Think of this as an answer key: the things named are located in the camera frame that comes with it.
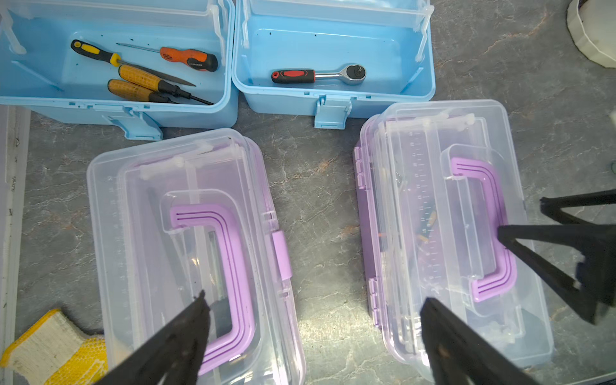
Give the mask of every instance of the tool tray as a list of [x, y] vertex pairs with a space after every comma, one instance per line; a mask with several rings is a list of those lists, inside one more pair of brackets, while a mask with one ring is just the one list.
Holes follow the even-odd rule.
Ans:
[[[434, 95], [428, 0], [238, 0], [233, 82], [257, 112], [314, 115], [316, 128], [343, 129], [395, 102]], [[365, 67], [365, 81], [275, 84], [278, 70]]]
[[[51, 1], [8, 0], [0, 4], [0, 104], [23, 105], [64, 123], [115, 124], [128, 139], [160, 140], [160, 126], [231, 127], [237, 120], [238, 91], [232, 85], [235, 6], [231, 0]], [[195, 84], [181, 86], [212, 106], [172, 98], [178, 105], [130, 102], [111, 94], [120, 79], [110, 63], [78, 55], [79, 39], [127, 62]], [[122, 47], [198, 49], [214, 54], [215, 72], [165, 61], [159, 53]]]

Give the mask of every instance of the yellow-handled screwdriver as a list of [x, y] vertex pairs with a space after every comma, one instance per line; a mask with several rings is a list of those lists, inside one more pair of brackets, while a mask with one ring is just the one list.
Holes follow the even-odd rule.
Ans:
[[152, 75], [151, 73], [147, 73], [130, 65], [121, 65], [118, 69], [118, 73], [120, 74], [120, 78], [123, 78], [126, 81], [145, 87], [147, 89], [151, 89], [152, 91], [160, 92], [162, 94], [170, 94], [175, 97], [193, 99], [203, 104], [213, 105], [212, 102], [208, 102], [207, 100], [203, 100], [196, 96], [193, 96], [189, 92], [182, 90], [178, 86], [169, 84], [161, 78]]
[[184, 79], [176, 78], [175, 76], [167, 75], [166, 73], [163, 73], [163, 72], [155, 71], [147, 67], [142, 67], [140, 65], [129, 63], [125, 60], [122, 60], [120, 55], [114, 54], [112, 52], [107, 52], [103, 49], [98, 48], [97, 46], [93, 46], [92, 44], [86, 43], [85, 41], [75, 39], [71, 42], [71, 48], [73, 49], [73, 51], [77, 52], [79, 55], [83, 55], [91, 59], [101, 60], [103, 62], [111, 63], [112, 65], [116, 67], [119, 67], [121, 64], [128, 64], [128, 65], [132, 65], [135, 68], [139, 68], [140, 70], [143, 70], [155, 76], [158, 76], [159, 78], [166, 79], [168, 81], [172, 81], [172, 82], [179, 83], [179, 84], [184, 84], [186, 86], [193, 86], [193, 87], [195, 86], [191, 82], [188, 82]]
[[123, 80], [111, 79], [107, 83], [107, 89], [112, 94], [121, 97], [122, 99], [130, 100], [131, 102], [152, 102], [152, 103], [173, 103], [171, 99], [166, 96], [162, 96], [143, 88], [136, 84], [129, 83]]

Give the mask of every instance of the screwdriver shaft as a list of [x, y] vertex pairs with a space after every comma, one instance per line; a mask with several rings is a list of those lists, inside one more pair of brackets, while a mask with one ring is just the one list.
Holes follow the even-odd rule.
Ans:
[[207, 100], [203, 100], [201, 98], [198, 98], [196, 96], [190, 96], [191, 99], [196, 100], [197, 102], [201, 102], [203, 104], [207, 104], [207, 105], [214, 105], [212, 102], [208, 102]]
[[124, 47], [130, 47], [130, 48], [136, 48], [136, 49], [143, 49], [145, 51], [152, 51], [152, 52], [160, 52], [159, 49], [154, 49], [154, 48], [148, 48], [148, 47], [141, 47], [141, 46], [135, 46], [133, 44], [126, 44], [126, 43], [116, 43], [119, 46], [124, 46]]

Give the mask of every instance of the purple handle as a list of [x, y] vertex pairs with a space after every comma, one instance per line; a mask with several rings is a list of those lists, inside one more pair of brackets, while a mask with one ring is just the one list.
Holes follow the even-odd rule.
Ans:
[[231, 311], [232, 329], [208, 343], [199, 375], [244, 353], [254, 336], [254, 313], [241, 247], [239, 227], [234, 216], [219, 205], [184, 205], [171, 208], [171, 225], [213, 227], [220, 247]]
[[496, 269], [480, 280], [471, 283], [473, 300], [481, 302], [509, 291], [517, 280], [516, 259], [496, 237], [498, 226], [509, 224], [505, 210], [505, 199], [498, 173], [491, 164], [466, 158], [452, 158], [452, 172], [455, 176], [478, 179], [484, 191], [488, 219], [493, 229], [490, 237], [496, 260]]

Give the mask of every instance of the screwdriver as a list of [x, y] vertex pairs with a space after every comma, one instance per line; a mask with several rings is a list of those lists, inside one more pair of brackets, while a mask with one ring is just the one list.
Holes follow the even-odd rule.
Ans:
[[162, 72], [158, 72], [155, 70], [151, 70], [147, 67], [142, 67], [140, 65], [136, 65], [136, 64], [132, 64], [129, 62], [126, 62], [124, 60], [122, 60], [122, 58], [120, 57], [120, 55], [118, 54], [114, 54], [111, 52], [107, 52], [104, 51], [96, 46], [93, 46], [92, 44], [88, 44], [84, 41], [81, 40], [73, 40], [71, 43], [71, 48], [73, 49], [73, 51], [77, 52], [79, 55], [83, 55], [83, 56], [87, 56], [89, 58], [92, 59], [96, 59], [96, 60], [101, 60], [103, 62], [107, 62], [107, 63], [111, 63], [112, 65], [118, 67], [121, 64], [128, 64], [128, 65], [132, 65], [135, 68], [139, 68], [140, 70], [149, 72], [153, 75], [158, 76], [159, 78], [163, 78], [166, 79], [168, 81], [172, 81], [175, 83], [179, 83], [179, 84], [184, 84], [186, 86], [193, 86], [195, 87], [194, 84], [184, 80], [184, 79], [180, 79], [180, 78], [176, 78], [175, 76], [171, 76], [171, 75], [167, 75], [166, 73], [162, 73]]
[[196, 49], [175, 49], [169, 47], [162, 47], [161, 49], [147, 48], [135, 46], [133, 44], [116, 43], [119, 46], [143, 49], [145, 51], [158, 52], [161, 57], [168, 62], [172, 63], [184, 63], [193, 70], [197, 71], [210, 71], [214, 72], [218, 69], [218, 59], [213, 54], [206, 54], [205, 52], [198, 51]]
[[130, 100], [132, 102], [152, 102], [152, 103], [173, 103], [171, 99], [166, 96], [152, 92], [147, 88], [138, 86], [136, 84], [129, 83], [127, 81], [111, 79], [107, 83], [107, 89], [112, 94], [121, 97], [122, 99]]
[[198, 97], [191, 95], [189, 92], [180, 89], [178, 86], [167, 83], [158, 76], [152, 75], [151, 73], [147, 73], [130, 65], [121, 65], [118, 69], [118, 73], [120, 74], [120, 78], [147, 89], [151, 89], [152, 91], [163, 94], [171, 94], [175, 97], [193, 99], [203, 104], [213, 105], [213, 103], [208, 102], [207, 100], [199, 99]]

